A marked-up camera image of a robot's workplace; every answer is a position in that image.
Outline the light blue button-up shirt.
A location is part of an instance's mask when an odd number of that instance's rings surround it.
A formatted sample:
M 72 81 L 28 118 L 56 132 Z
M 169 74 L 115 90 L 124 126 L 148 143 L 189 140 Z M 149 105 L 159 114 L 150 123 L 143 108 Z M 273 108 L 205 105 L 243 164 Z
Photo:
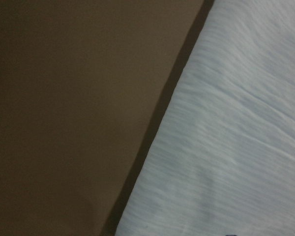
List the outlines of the light blue button-up shirt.
M 217 0 L 118 236 L 295 236 L 295 0 Z

